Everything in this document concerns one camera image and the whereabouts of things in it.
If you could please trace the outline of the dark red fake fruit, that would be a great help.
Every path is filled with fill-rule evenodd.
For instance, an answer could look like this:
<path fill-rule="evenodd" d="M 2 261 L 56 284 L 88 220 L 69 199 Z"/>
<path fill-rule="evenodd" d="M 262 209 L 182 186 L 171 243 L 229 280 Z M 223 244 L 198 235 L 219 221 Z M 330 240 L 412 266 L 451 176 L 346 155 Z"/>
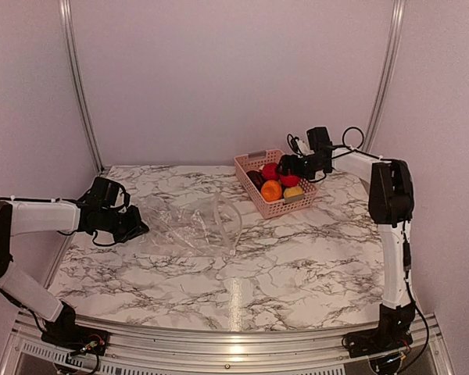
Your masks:
<path fill-rule="evenodd" d="M 278 181 L 280 179 L 280 175 L 277 169 L 278 164 L 276 162 L 269 162 L 260 169 L 260 172 L 264 180 Z"/>

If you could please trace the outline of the red fake apple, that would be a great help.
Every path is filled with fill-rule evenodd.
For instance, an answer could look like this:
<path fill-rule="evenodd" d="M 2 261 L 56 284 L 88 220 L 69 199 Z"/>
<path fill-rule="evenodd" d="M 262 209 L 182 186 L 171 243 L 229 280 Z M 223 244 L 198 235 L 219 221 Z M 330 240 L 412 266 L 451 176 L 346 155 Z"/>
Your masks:
<path fill-rule="evenodd" d="M 300 177 L 298 177 L 296 175 L 292 175 L 292 174 L 289 174 L 289 175 L 281 174 L 279 176 L 279 180 L 280 180 L 282 186 L 284 186 L 286 188 L 292 188 L 292 187 L 297 186 L 299 184 Z"/>

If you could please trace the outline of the yellow fake fruit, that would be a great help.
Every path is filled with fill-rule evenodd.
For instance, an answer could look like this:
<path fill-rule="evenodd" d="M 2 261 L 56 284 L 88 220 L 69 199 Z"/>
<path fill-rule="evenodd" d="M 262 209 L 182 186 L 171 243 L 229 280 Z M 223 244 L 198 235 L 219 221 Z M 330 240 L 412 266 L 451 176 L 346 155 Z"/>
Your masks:
<path fill-rule="evenodd" d="M 293 198 L 304 194 L 304 190 L 299 186 L 287 187 L 283 192 L 285 199 Z"/>

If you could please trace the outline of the orange fake fruit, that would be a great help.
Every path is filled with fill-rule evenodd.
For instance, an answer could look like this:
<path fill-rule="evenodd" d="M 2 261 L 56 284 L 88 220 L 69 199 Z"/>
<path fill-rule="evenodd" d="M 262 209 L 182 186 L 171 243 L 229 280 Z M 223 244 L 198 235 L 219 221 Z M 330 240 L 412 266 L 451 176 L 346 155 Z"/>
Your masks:
<path fill-rule="evenodd" d="M 260 190 L 260 194 L 266 202 L 276 202 L 283 195 L 283 188 L 279 181 L 267 180 Z"/>

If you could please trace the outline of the dark purple fake vegetable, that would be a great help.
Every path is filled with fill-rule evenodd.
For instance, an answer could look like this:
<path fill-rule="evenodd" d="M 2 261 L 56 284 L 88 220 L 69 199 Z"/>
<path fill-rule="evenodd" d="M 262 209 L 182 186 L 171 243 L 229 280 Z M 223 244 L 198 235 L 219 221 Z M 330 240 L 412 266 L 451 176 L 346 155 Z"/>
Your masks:
<path fill-rule="evenodd" d="M 246 175 L 252 181 L 256 189 L 260 191 L 262 186 L 266 182 L 266 179 L 263 177 L 263 174 L 259 170 L 250 170 L 246 172 Z"/>

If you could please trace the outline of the clear zip top bag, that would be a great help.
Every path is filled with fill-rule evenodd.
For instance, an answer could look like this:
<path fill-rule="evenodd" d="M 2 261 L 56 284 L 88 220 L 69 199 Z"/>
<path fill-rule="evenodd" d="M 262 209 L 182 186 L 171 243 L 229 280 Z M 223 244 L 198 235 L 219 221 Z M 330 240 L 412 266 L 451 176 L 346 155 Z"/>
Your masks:
<path fill-rule="evenodd" d="M 151 197 L 140 207 L 149 232 L 138 238 L 144 253 L 180 257 L 234 256 L 243 219 L 235 205 L 217 192 L 183 206 Z"/>

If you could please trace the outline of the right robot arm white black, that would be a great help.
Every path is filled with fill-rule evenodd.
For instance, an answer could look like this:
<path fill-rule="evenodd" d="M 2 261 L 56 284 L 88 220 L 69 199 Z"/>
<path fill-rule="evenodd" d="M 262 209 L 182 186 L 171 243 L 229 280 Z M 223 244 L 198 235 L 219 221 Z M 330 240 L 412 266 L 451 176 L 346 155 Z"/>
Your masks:
<path fill-rule="evenodd" d="M 350 173 L 368 188 L 368 213 L 381 235 L 384 259 L 384 291 L 374 329 L 346 334 L 342 345 L 351 356 L 360 356 L 410 345 L 410 325 L 417 314 L 411 288 L 410 225 L 414 210 L 414 186 L 407 163 L 372 155 L 341 142 L 334 144 L 326 127 L 306 133 L 308 142 L 287 136 L 291 154 L 283 155 L 277 170 L 310 183 L 320 182 L 334 171 Z"/>

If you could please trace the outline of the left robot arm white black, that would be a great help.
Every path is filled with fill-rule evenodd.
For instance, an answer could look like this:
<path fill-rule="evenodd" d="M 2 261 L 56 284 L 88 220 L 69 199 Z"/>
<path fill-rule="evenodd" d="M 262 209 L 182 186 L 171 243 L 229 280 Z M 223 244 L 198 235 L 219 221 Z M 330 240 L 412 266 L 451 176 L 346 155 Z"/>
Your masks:
<path fill-rule="evenodd" d="M 92 239 L 108 234 L 105 246 L 110 248 L 148 232 L 126 188 L 106 177 L 96 177 L 80 198 L 0 197 L 0 292 L 43 321 L 43 339 L 75 348 L 93 334 L 77 324 L 74 307 L 19 264 L 20 246 L 28 255 L 44 256 L 49 246 L 60 249 L 62 241 L 75 234 Z"/>

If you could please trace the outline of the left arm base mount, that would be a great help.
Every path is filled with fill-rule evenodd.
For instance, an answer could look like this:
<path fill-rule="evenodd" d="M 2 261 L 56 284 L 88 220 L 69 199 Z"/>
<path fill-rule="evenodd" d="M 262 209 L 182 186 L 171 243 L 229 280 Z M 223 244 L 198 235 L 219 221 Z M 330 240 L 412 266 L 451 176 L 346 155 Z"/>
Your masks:
<path fill-rule="evenodd" d="M 96 346 L 89 352 L 103 356 L 106 352 L 109 332 L 76 325 L 74 329 L 62 333 L 55 332 L 53 328 L 45 329 L 45 332 L 41 334 L 41 339 L 49 344 L 70 349 L 72 352 L 79 352 L 83 347 L 95 342 Z"/>

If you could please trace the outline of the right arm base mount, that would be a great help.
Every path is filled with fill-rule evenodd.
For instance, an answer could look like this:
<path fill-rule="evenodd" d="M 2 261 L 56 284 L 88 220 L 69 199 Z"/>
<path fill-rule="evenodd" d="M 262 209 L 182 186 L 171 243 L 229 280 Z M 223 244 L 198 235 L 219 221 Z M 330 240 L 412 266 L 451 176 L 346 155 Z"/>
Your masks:
<path fill-rule="evenodd" d="M 342 337 L 342 347 L 348 351 L 351 358 L 389 352 L 412 344 L 413 338 L 409 330 L 389 334 L 374 328 L 350 332 Z"/>

